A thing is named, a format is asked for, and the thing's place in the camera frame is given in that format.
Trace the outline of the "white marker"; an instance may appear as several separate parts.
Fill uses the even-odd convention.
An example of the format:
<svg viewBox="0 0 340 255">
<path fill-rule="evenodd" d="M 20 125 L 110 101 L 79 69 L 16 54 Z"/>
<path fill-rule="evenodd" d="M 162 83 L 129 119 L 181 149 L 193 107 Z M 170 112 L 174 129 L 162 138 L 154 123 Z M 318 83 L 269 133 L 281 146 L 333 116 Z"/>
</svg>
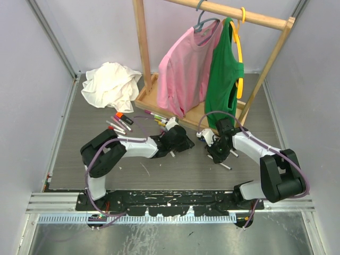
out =
<svg viewBox="0 0 340 255">
<path fill-rule="evenodd" d="M 230 150 L 230 153 L 232 154 L 232 155 L 234 155 L 235 157 L 239 157 L 239 155 L 236 153 L 236 152 L 234 152 L 233 150 Z"/>
</svg>

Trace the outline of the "blue cap marker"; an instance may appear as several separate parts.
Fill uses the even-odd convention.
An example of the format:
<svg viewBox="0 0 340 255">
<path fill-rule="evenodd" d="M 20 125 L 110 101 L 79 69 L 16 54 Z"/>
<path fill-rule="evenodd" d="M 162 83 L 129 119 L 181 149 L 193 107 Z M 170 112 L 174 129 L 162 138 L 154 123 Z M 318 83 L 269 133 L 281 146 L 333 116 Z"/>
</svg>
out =
<svg viewBox="0 0 340 255">
<path fill-rule="evenodd" d="M 211 160 L 213 160 L 213 157 L 211 155 L 207 155 L 207 157 L 210 158 Z M 231 167 L 225 165 L 224 163 L 216 163 L 216 164 L 219 164 L 219 165 L 223 166 L 227 170 L 230 170 L 230 171 L 232 170 Z"/>
</svg>

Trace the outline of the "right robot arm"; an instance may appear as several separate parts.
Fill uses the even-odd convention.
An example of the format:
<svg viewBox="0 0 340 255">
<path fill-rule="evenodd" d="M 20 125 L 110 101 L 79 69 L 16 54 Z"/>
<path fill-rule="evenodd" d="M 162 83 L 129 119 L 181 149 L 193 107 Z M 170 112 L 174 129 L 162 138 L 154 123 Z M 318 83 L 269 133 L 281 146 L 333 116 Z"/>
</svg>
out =
<svg viewBox="0 0 340 255">
<path fill-rule="evenodd" d="M 293 150 L 271 147 L 254 137 L 248 129 L 234 127 L 229 118 L 219 120 L 216 128 L 218 135 L 212 129 L 203 129 L 197 133 L 207 143 L 207 152 L 215 164 L 223 163 L 232 150 L 237 150 L 251 158 L 260 169 L 260 180 L 234 187 L 235 207 L 245 209 L 253 199 L 276 203 L 307 193 L 307 183 Z"/>
</svg>

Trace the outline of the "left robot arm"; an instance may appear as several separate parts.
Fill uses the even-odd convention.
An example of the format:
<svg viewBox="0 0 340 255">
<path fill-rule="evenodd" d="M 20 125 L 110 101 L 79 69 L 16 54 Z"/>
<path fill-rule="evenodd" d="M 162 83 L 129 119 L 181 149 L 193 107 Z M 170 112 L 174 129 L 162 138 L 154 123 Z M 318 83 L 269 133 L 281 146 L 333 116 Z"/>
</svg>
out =
<svg viewBox="0 0 340 255">
<path fill-rule="evenodd" d="M 170 152 L 183 152 L 193 147 L 194 142 L 180 125 L 147 138 L 124 137 L 111 129 L 103 131 L 80 149 L 86 169 L 87 204 L 93 210 L 106 206 L 106 175 L 122 158 L 162 158 Z"/>
</svg>

